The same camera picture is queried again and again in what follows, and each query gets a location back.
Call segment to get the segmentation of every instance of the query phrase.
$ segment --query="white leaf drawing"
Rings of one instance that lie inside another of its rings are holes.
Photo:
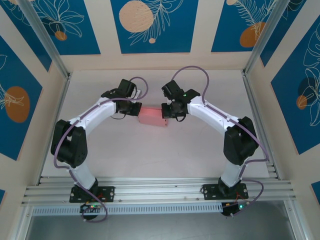
[[[144,43],[149,40],[154,40],[166,30],[166,27],[170,27],[170,17],[169,14],[176,11],[182,4],[184,0],[138,0],[139,2],[146,5],[146,11],[151,11],[152,13],[152,24],[143,31],[132,30],[129,39],[132,39],[130,46],[136,44],[139,41]],[[147,12],[141,11],[137,12],[137,16],[134,18],[132,25],[137,25],[139,28],[144,28],[148,26],[149,22],[143,22],[144,17]]]
[[[7,57],[6,55],[0,54],[0,70],[6,65]],[[0,84],[0,109],[3,109],[6,105],[10,106],[10,104],[24,106],[22,102],[23,99],[24,97],[17,98],[8,94]]]
[[[255,0],[237,0],[233,5],[236,6],[239,15],[246,21],[249,27],[252,27],[257,40],[262,31],[261,24],[266,20],[274,9],[278,0],[264,0],[262,7],[258,8]]]
[[[312,33],[307,49],[303,58],[303,65],[306,67],[305,75],[308,80],[308,86],[304,89],[302,96],[299,98],[303,103],[298,102],[298,107],[303,104],[304,107],[310,107],[311,127],[320,123],[320,23]]]
[[[20,7],[17,4],[12,3],[9,0],[1,0],[3,4],[6,6],[7,9],[10,10],[12,15],[18,19],[19,21],[22,21],[24,24],[30,26],[28,20],[26,19],[25,15],[21,11]]]
[[[29,26],[24,14],[18,5],[8,0],[0,0],[5,3],[13,16]],[[34,0],[31,1],[33,8],[45,26],[49,26],[47,31],[50,35],[55,35],[57,31],[64,34],[70,33],[82,37],[83,33],[77,26],[84,21],[85,16],[75,11],[70,11],[69,0]]]
[[[296,12],[300,9],[300,7],[302,6],[302,3],[304,2],[304,0],[298,0],[298,1],[290,1],[288,3],[288,6],[286,7],[286,9],[284,10],[282,17],[287,20],[288,18],[288,14],[289,12]]]

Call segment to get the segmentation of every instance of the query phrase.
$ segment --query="orange circle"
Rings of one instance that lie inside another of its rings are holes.
[[[296,99],[296,105],[300,110],[303,110],[306,108],[307,106],[307,98],[303,95],[298,96],[298,98]]]
[[[244,30],[240,37],[240,45],[244,48],[254,47],[265,25],[265,22],[258,22]]]
[[[151,9],[142,1],[128,1],[119,11],[120,23],[131,33],[140,33],[154,23]]]
[[[60,41],[67,40],[67,35],[63,31],[56,31],[54,36]]]
[[[156,42],[156,40],[152,37],[149,39],[149,43],[154,44]]]
[[[30,99],[26,90],[19,86],[10,87],[4,95],[4,99],[7,101],[5,104],[6,114],[12,121],[23,123],[27,120],[30,111]]]
[[[238,2],[238,0],[226,0],[226,4],[228,5],[234,5]]]

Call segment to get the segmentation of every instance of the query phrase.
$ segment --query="metal profile bar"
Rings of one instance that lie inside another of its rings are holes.
[[[247,74],[244,73],[244,71],[242,71],[242,78],[243,78],[244,87],[245,87],[245,90],[246,90],[246,93],[247,93],[247,96],[249,99],[249,103],[250,103],[252,115],[254,118],[254,122],[255,122],[255,125],[257,128],[258,136],[259,136],[262,144],[264,145],[265,149],[268,151],[269,160],[273,164],[273,167],[275,169],[277,177],[281,180],[283,178],[283,174],[282,174],[282,172],[279,171],[277,162],[275,161],[274,152],[272,151],[272,149],[270,147],[269,140],[267,138],[267,133],[266,133],[265,127],[264,127],[265,125],[264,125],[264,122],[261,118],[261,114],[260,114],[260,111],[258,108],[255,94],[252,90],[250,78]]]
[[[254,179],[264,183],[276,183],[279,181],[276,178],[257,178]],[[139,178],[139,177],[97,177],[102,186],[156,186],[156,185],[189,185],[189,184],[216,184],[218,183],[218,178],[204,177],[204,178]],[[289,183],[289,180],[282,180],[282,183]],[[74,181],[71,177],[42,177],[40,180],[40,186],[47,185],[59,185],[63,184],[64,186],[72,186]]]
[[[282,17],[283,12],[286,10],[286,7],[288,6],[290,0],[278,0],[277,3],[274,6],[273,11],[270,14],[270,17],[268,18],[265,27],[263,28],[263,31],[256,41],[256,44],[252,50],[252,53],[249,57],[248,62],[246,63],[244,67],[245,74],[249,74],[252,67],[256,63],[257,59],[260,57],[260,54],[262,53],[263,49],[265,48],[271,34],[275,30],[280,18]]]
[[[21,206],[19,208],[19,221],[16,221],[12,234],[10,235],[11,240],[26,239],[33,211],[33,206]]]
[[[216,178],[170,178],[170,179],[145,179],[129,181],[128,178],[111,178],[109,181],[100,182],[101,186],[112,185],[116,187],[114,203],[126,204],[157,204],[157,203],[199,203],[207,202],[200,193],[202,184],[217,183]],[[289,181],[264,179],[264,192],[259,201],[274,201],[296,199],[295,193]],[[69,203],[70,188],[73,182],[66,184],[30,186],[27,188],[22,205],[42,206],[60,205]],[[257,183],[248,182],[247,190],[249,200],[252,200],[261,190]],[[218,200],[212,202],[232,202],[232,200]]]
[[[276,171],[274,166],[266,166],[266,168],[268,169],[268,173],[273,173]]]
[[[54,136],[54,132],[55,132],[55,126],[56,126],[56,122],[58,121],[59,119],[59,116],[60,116],[60,112],[61,112],[61,109],[64,105],[64,101],[65,101],[65,98],[66,98],[66,95],[67,95],[67,92],[68,92],[68,88],[69,88],[69,84],[70,84],[70,79],[71,77],[69,76],[63,86],[63,89],[62,89],[62,93],[61,93],[61,96],[60,96],[60,100],[59,100],[59,104],[58,104],[58,108],[54,114],[54,121],[53,121],[53,125],[50,126],[50,137],[48,139],[48,142],[47,142],[47,145],[46,145],[46,148],[44,150],[44,155],[43,155],[43,161],[42,161],[42,164],[41,164],[41,167],[39,168],[38,172],[37,172],[37,179],[36,179],[36,182],[34,182],[35,185],[39,184],[40,180],[41,180],[41,174],[42,174],[42,171],[44,169],[44,166],[45,166],[45,163],[46,163],[46,159],[47,159],[47,156],[48,156],[48,153],[49,153],[49,150],[50,150],[50,147],[51,147],[51,141],[52,141],[52,138]]]
[[[16,2],[18,3],[25,18],[28,20],[36,36],[39,38],[40,42],[42,43],[44,49],[47,51],[50,58],[55,63],[56,67],[64,76],[64,78],[67,79],[69,76],[69,71],[67,70],[64,62],[62,61],[56,46],[54,45],[47,30],[45,29],[40,18],[38,17],[38,14],[36,13],[31,2],[28,0],[16,0]]]
[[[291,223],[291,228],[295,239],[297,240],[313,240],[316,239],[311,233],[307,225],[305,216],[302,214],[301,208],[297,200],[285,200],[284,206]]]

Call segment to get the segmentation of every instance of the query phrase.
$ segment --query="black mounting bracket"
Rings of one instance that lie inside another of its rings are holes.
[[[248,199],[247,186],[244,183],[237,183],[235,188],[228,194],[223,194],[219,189],[219,184],[204,184],[201,188],[204,200],[236,200],[238,195],[242,199]]]
[[[103,203],[113,203],[115,197],[115,187],[114,186],[98,186],[98,181],[95,180],[93,186],[89,189],[93,195],[95,195]],[[97,202],[91,195],[85,192],[82,188],[77,185],[71,189],[70,203],[87,203],[87,202]]]

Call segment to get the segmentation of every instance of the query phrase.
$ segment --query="ventilation grille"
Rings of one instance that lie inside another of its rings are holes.
[[[210,203],[183,203],[183,204],[118,204],[107,206],[109,215],[134,214],[190,214],[190,213],[221,213],[222,204]],[[76,216],[80,214],[79,206],[37,206],[32,216]],[[105,214],[104,208],[95,209],[85,215]]]

